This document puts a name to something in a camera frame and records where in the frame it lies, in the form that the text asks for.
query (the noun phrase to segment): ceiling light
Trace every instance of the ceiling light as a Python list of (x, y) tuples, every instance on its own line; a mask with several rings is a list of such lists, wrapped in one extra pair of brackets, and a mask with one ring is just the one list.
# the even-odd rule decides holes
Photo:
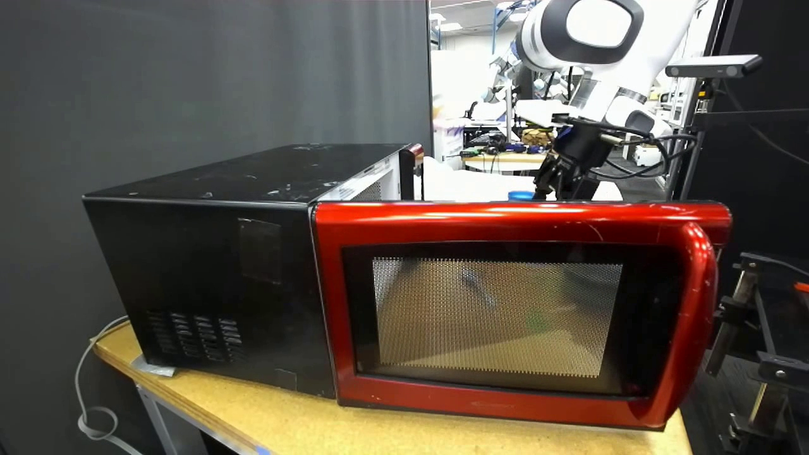
[(441, 32), (455, 32), (455, 30), (460, 30), (463, 25), (460, 22), (439, 22), (437, 25), (437, 30), (441, 30)]

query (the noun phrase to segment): black curtain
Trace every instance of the black curtain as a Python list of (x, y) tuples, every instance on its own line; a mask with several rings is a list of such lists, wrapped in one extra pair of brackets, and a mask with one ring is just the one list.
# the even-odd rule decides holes
[(723, 81), (709, 111), (758, 111), (728, 124), (708, 119), (688, 200), (732, 210), (723, 256), (724, 288), (738, 250), (809, 258), (809, 3), (728, 0), (709, 52), (761, 52), (747, 81)]
[[(83, 191), (287, 142), (429, 142), (427, 50), (427, 0), (1, 0), (0, 453), (114, 453), (71, 386), (123, 314)], [(83, 380), (159, 453), (125, 380)]]

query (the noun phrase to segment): red microwave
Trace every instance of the red microwave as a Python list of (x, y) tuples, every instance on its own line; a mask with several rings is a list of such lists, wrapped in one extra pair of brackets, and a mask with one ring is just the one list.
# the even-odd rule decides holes
[(340, 405), (664, 427), (708, 346), (723, 205), (320, 202)]

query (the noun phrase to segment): microwave vent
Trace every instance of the microwave vent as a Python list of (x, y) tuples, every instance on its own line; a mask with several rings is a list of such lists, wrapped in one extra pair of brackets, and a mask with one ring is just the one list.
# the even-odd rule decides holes
[(235, 319), (152, 310), (148, 330), (161, 356), (206, 365), (230, 365), (241, 356), (241, 334)]

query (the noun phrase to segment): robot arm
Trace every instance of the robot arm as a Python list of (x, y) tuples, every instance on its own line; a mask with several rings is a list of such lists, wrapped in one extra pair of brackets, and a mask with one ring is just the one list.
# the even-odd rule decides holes
[(606, 161), (604, 128), (652, 137), (666, 124), (643, 111), (657, 73), (676, 50), (698, 0), (539, 0), (512, 47), (532, 68), (581, 65), (569, 109), (570, 128), (555, 142), (557, 156), (536, 174), (536, 200), (589, 200), (595, 189), (590, 166)]
[(643, 99), (676, 50), (698, 0), (541, 0), (514, 36), (532, 68), (581, 65), (574, 116), (654, 132)]

